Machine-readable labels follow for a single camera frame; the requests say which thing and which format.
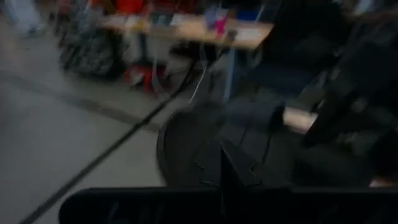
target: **wooden tabletop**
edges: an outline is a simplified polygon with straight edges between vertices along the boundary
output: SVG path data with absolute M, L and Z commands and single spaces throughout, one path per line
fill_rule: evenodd
M 203 16 L 184 15 L 183 19 L 175 26 L 150 27 L 146 21 L 128 22 L 129 19 L 123 16 L 108 16 L 98 23 L 99 27 L 119 30 L 121 32 L 141 32 L 147 35 L 171 39 L 191 40 L 211 43 L 240 49 L 256 49 L 261 42 L 269 35 L 273 24 L 260 22 L 246 22 L 229 19 L 226 30 L 237 30 L 238 34 L 234 41 L 228 41 L 225 35 L 217 37 L 215 31 L 208 31 L 205 28 Z

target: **floor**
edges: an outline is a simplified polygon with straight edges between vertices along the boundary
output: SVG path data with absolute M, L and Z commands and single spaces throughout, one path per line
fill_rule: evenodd
M 56 46 L 51 32 L 18 38 L 0 17 L 0 223 L 58 223 L 63 200 L 88 187 L 164 185 L 157 132 L 193 89 L 137 129 L 164 98 L 65 74 Z

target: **table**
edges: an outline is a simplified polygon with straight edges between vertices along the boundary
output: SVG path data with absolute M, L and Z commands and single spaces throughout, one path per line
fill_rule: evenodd
M 136 22 L 129 22 L 126 16 L 113 15 L 104 17 L 99 21 L 98 26 L 105 29 L 118 30 L 120 32 L 137 32 L 153 37 L 161 37 L 167 39 L 189 40 L 203 42 L 206 44 L 215 44 L 222 47 L 229 47 L 228 52 L 228 71 L 226 79 L 226 87 L 224 90 L 224 101 L 228 101 L 237 81 L 236 78 L 236 49 L 255 50 L 262 41 L 269 35 L 273 28 L 273 24 L 260 22 L 246 22 L 229 19 L 226 30 L 235 29 L 238 31 L 233 41 L 222 37 L 217 37 L 214 31 L 208 31 L 205 28 L 205 19 L 203 16 L 194 15 L 178 15 L 180 21 L 174 26 L 156 29 L 150 28 L 148 21 L 139 20 L 135 17 Z

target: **gray floor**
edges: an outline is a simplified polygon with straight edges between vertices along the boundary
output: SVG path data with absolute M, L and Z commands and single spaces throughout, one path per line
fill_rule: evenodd
M 54 196 L 163 100 L 130 90 L 123 81 L 64 74 L 58 54 L 51 32 L 21 40 L 0 18 L 0 223 L 58 223 L 65 197 L 88 187 L 164 184 L 155 163 L 157 132 L 187 104 L 189 93 L 66 188 L 63 197 Z

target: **cable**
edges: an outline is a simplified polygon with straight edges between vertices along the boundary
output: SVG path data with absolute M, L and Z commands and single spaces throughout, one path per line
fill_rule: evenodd
M 191 99 L 190 99 L 190 101 L 189 101 L 188 104 L 191 104 L 191 103 L 192 103 L 192 100 L 193 100 L 193 98 L 195 97 L 195 95 L 197 94 L 197 91 L 198 91 L 198 89 L 199 89 L 199 86 L 200 86 L 200 84 L 201 84 L 201 81 L 202 81 L 203 78 L 205 77 L 206 71 L 207 71 L 207 58 L 206 58 L 205 46 L 204 46 L 203 43 L 200 44 L 200 49 L 199 49 L 199 61 L 200 61 L 200 63 L 202 63 L 203 72 L 202 72 L 202 75 L 201 75 L 201 77 L 200 77 L 200 79 L 199 79 L 199 82 L 198 82 L 198 84 L 197 84 L 197 87 L 195 88 L 195 91 L 193 92 L 193 95 L 192 95 L 192 97 L 191 97 Z

